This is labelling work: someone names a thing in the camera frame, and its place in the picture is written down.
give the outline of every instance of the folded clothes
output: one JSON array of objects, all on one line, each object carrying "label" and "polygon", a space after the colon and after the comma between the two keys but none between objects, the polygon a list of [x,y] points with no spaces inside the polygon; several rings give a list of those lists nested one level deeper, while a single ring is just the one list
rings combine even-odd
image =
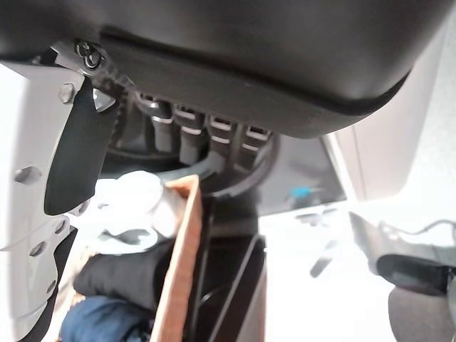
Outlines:
[{"label": "folded clothes", "polygon": [[173,244],[174,240],[167,240],[143,253],[95,255],[77,275],[74,289],[84,296],[125,299],[155,312]]},{"label": "folded clothes", "polygon": [[150,312],[121,299],[88,297],[63,320],[62,342],[147,342],[153,319]]}]

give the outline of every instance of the screw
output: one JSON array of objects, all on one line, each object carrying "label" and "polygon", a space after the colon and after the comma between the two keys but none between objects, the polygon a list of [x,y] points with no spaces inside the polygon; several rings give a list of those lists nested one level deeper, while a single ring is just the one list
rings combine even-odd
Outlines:
[{"label": "screw", "polygon": [[58,97],[61,99],[62,103],[72,103],[75,94],[76,90],[74,88],[74,85],[71,83],[65,83],[61,86],[58,92]]}]

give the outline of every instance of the white floor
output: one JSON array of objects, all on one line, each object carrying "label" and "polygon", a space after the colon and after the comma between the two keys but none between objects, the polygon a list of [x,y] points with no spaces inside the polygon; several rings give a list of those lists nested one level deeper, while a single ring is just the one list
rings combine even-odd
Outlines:
[{"label": "white floor", "polygon": [[[395,342],[388,316],[393,286],[371,274],[351,228],[310,227],[293,219],[260,221],[267,239],[266,342]],[[333,261],[316,279],[311,267],[331,239]]]}]

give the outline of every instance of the black plastic cover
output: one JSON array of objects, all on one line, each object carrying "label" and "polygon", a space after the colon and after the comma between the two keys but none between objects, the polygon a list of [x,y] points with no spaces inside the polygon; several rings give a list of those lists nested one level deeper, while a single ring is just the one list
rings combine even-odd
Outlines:
[{"label": "black plastic cover", "polygon": [[3,1],[0,58],[109,33],[129,42],[108,52],[141,90],[312,137],[388,102],[454,2]]},{"label": "black plastic cover", "polygon": [[76,95],[49,170],[44,212],[68,212],[95,194],[115,122],[117,104],[98,113],[89,78]]}]

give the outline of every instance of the bolt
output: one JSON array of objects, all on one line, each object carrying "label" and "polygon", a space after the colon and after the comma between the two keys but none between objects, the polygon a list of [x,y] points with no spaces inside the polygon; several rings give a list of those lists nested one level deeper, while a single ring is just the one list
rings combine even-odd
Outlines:
[{"label": "bolt", "polygon": [[79,41],[74,47],[74,51],[80,57],[88,57],[93,53],[94,48],[86,41]]},{"label": "bolt", "polygon": [[74,95],[76,94],[76,90],[74,85],[71,83],[65,83],[61,86],[58,97],[61,99],[62,103],[72,103],[74,99]]}]

